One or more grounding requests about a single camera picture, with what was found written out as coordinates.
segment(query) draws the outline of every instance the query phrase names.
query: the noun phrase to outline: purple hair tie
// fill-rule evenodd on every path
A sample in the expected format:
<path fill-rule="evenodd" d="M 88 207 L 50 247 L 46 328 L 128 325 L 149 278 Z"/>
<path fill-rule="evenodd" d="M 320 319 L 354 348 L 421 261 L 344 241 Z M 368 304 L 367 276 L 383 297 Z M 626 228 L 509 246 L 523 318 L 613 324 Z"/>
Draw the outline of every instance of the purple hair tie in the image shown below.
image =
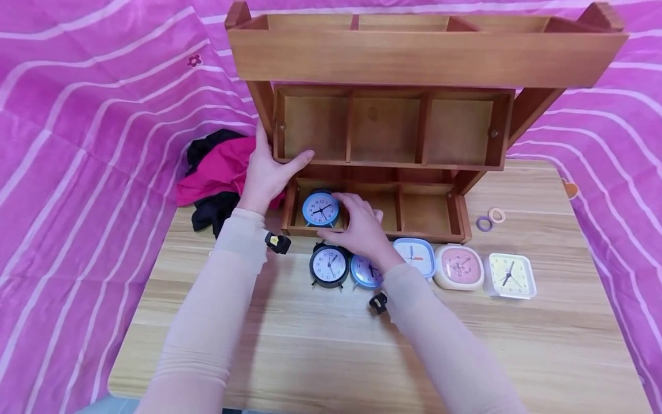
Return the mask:
<path fill-rule="evenodd" d="M 484 226 L 483 226 L 483 221 L 488 222 L 489 226 L 484 227 Z M 476 220 L 476 227 L 478 227 L 478 229 L 479 229 L 480 231 L 484 232 L 484 233 L 487 233 L 487 232 L 489 232 L 490 230 L 492 230 L 492 227 L 493 227 L 493 226 L 494 226 L 494 223 L 492 223 L 492 221 L 490 220 L 490 218 L 487 217 L 487 216 L 480 216 L 480 217 L 478 217 L 478 219 Z"/>

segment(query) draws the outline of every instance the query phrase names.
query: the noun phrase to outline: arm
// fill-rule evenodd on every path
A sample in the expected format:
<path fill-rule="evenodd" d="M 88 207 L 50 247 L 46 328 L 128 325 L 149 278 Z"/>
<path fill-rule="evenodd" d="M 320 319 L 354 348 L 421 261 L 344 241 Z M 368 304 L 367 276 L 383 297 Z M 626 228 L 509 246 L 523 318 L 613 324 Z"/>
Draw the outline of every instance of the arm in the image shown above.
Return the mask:
<path fill-rule="evenodd" d="M 451 414 L 521 414 L 526 408 L 487 348 L 404 263 L 381 228 L 383 213 L 356 194 L 334 194 L 350 212 L 343 233 L 320 237 L 369 258 L 384 275 L 391 320 L 409 340 Z"/>
<path fill-rule="evenodd" d="M 225 221 L 203 271 L 165 338 L 161 360 L 137 413 L 218 414 L 253 288 L 267 260 L 264 214 L 314 152 L 273 160 L 261 124 L 242 198 Z"/>

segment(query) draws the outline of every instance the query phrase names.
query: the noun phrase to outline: black cloth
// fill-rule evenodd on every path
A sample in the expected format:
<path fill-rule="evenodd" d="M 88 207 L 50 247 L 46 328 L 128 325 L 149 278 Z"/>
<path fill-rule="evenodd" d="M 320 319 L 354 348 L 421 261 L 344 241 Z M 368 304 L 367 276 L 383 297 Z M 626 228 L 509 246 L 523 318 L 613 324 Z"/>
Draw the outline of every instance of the black cloth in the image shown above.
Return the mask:
<path fill-rule="evenodd" d="M 223 223 L 230 217 L 237 203 L 239 194 L 231 191 L 223 191 L 194 202 L 196 210 L 191 216 L 193 230 L 201 231 L 211 226 L 214 237 L 218 238 Z"/>
<path fill-rule="evenodd" d="M 227 140 L 244 138 L 245 136 L 246 135 L 234 132 L 233 130 L 221 129 L 202 139 L 193 141 L 189 146 L 189 149 L 186 150 L 186 161 L 188 161 L 190 165 L 189 170 L 186 172 L 186 176 L 188 177 L 198 170 L 200 161 L 202 161 L 216 145 Z"/>
<path fill-rule="evenodd" d="M 234 132 L 229 129 L 221 129 L 206 137 L 195 140 L 186 151 L 186 160 L 190 168 L 186 176 L 190 176 L 197 171 L 200 161 L 216 146 L 227 140 L 235 138 L 244 138 L 246 135 Z M 232 210 L 239 203 L 239 194 L 231 191 L 223 191 L 216 195 L 210 195 L 193 203 L 196 210 L 191 216 L 194 231 L 205 230 L 211 226 L 214 237 L 218 238 L 225 220 L 232 214 Z"/>

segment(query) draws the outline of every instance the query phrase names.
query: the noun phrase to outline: beige hair tie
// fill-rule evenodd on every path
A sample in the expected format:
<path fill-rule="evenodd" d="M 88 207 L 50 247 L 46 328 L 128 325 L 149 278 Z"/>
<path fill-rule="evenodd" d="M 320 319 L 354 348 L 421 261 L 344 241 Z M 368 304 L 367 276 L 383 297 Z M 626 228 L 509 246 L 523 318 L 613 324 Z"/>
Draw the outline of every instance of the beige hair tie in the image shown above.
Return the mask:
<path fill-rule="evenodd" d="M 506 213 L 504 213 L 502 209 L 497 209 L 496 207 L 490 209 L 490 211 L 487 213 L 487 216 L 490 218 L 492 223 L 497 225 L 506 221 Z"/>

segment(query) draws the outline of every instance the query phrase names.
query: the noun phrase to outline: pink alarm clock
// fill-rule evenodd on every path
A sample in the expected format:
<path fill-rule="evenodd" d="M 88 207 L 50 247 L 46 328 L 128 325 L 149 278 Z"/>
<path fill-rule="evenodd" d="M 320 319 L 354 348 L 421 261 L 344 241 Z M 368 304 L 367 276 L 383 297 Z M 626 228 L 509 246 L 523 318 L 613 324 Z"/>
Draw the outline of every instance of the pink alarm clock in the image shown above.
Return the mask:
<path fill-rule="evenodd" d="M 476 290 L 483 285 L 485 269 L 480 256 L 460 244 L 447 244 L 434 252 L 434 281 L 444 289 Z"/>

